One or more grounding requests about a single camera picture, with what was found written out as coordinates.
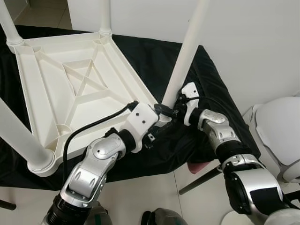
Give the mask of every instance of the black cloth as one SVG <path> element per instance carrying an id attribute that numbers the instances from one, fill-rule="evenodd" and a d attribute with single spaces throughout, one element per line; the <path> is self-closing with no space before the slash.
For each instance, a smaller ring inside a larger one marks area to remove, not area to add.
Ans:
<path id="1" fill-rule="evenodd" d="M 24 38 L 38 38 L 56 35 L 81 33 L 82 31 L 17 26 Z M 158 102 L 161 102 L 181 44 L 147 38 L 113 35 L 115 43 L 142 81 Z M 200 95 L 221 102 L 231 114 L 240 137 L 258 157 L 260 153 L 244 123 L 217 69 L 199 46 L 185 83 L 195 82 Z M 13 55 L 6 46 L 5 35 L 0 30 L 0 97 L 17 117 L 30 129 L 18 67 Z M 209 108 L 224 113 L 222 108 L 211 103 L 201 103 L 201 108 Z M 143 149 L 137 154 L 128 154 L 117 161 L 108 173 L 108 182 L 141 176 L 168 173 L 187 161 L 208 162 L 216 158 L 207 137 L 193 127 L 174 122 L 155 142 L 153 148 Z M 80 161 L 80 157 L 68 162 L 68 170 Z M 62 181 L 62 165 L 49 177 L 38 177 L 27 169 L 26 161 L 9 145 L 0 139 L 0 185 L 20 188 L 59 190 Z"/>

